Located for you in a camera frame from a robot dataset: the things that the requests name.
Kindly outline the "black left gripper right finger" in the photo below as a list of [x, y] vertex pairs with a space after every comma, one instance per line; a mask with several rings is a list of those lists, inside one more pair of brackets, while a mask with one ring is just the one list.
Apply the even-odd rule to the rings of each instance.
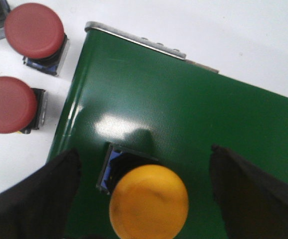
[[210, 179], [230, 239], [288, 239], [288, 184], [213, 145]]

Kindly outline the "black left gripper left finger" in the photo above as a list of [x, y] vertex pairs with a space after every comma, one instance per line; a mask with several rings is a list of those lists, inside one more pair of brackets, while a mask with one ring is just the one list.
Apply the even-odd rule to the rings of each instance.
[[79, 187], [81, 161], [67, 150], [0, 193], [0, 239], [61, 239]]

